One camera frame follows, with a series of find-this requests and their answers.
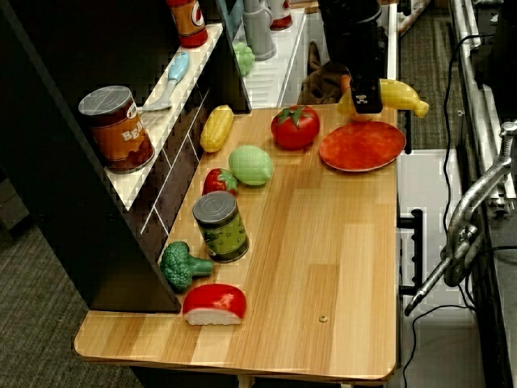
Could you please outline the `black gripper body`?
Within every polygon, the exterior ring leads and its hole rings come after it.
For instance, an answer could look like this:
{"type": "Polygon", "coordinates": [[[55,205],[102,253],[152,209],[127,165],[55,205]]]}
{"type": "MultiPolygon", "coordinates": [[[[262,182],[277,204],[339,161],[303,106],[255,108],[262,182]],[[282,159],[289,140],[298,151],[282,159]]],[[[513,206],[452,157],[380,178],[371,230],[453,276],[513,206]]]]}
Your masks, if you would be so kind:
{"type": "Polygon", "coordinates": [[[378,79],[381,76],[381,59],[379,56],[348,56],[344,65],[352,79],[378,79]]]}

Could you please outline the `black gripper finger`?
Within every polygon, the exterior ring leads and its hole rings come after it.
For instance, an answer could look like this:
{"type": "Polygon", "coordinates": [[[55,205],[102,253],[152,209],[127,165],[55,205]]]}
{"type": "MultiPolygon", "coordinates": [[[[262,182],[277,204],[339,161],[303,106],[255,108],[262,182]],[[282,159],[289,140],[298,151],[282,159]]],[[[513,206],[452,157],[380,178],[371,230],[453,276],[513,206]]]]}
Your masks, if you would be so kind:
{"type": "Polygon", "coordinates": [[[379,78],[353,78],[351,97],[359,114],[377,114],[383,109],[379,78]]]}

